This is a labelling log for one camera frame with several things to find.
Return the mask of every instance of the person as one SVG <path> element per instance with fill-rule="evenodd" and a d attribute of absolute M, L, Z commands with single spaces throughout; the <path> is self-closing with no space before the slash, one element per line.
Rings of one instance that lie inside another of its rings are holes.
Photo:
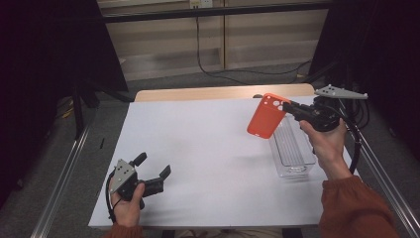
<path fill-rule="evenodd" d="M 321 236 L 398 237 L 392 213 L 385 201 L 359 177 L 352 175 L 344 161 L 347 133 L 344 121 L 341 120 L 336 129 L 324 133 L 316 131 L 306 121 L 300 121 L 299 124 L 308 135 L 318 157 L 318 164 L 327 176 L 327 180 L 322 183 L 321 202 L 324 210 L 319 222 Z M 117 223 L 112 226 L 107 238 L 143 237 L 142 227 L 138 224 L 139 201 L 144 190 L 144 186 L 139 184 L 131 201 L 120 201 L 114 207 Z M 114 193 L 111 200 L 115 204 L 119 200 L 118 194 Z"/>

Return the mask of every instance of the transparent box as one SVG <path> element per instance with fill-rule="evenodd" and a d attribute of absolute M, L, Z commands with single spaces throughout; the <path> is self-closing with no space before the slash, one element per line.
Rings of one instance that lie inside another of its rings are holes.
<path fill-rule="evenodd" d="M 293 116 L 286 115 L 268 139 L 281 178 L 307 176 L 316 163 L 312 145 Z"/>

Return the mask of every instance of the wall outlet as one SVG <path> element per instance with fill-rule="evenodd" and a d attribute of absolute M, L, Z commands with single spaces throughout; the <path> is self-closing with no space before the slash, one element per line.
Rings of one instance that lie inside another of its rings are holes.
<path fill-rule="evenodd" d="M 212 8 L 212 7 L 213 7 L 213 0 L 189 0 L 190 9 Z"/>

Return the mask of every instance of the rust-colored sweater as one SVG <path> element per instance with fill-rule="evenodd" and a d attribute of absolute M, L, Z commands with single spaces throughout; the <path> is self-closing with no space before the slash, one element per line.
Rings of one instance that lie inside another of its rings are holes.
<path fill-rule="evenodd" d="M 392 214 L 383 199 L 359 177 L 326 180 L 319 228 L 323 238 L 393 238 Z M 105 238 L 143 238 L 142 227 L 112 226 Z"/>

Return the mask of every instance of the phone case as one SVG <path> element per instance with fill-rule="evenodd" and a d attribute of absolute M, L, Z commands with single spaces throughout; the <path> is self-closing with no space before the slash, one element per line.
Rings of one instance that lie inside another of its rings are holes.
<path fill-rule="evenodd" d="M 283 119 L 286 112 L 282 111 L 283 102 L 290 103 L 290 100 L 277 96 L 272 93 L 266 93 L 250 124 L 248 125 L 247 131 L 258 137 L 268 139 L 274 133 L 280 121 Z"/>

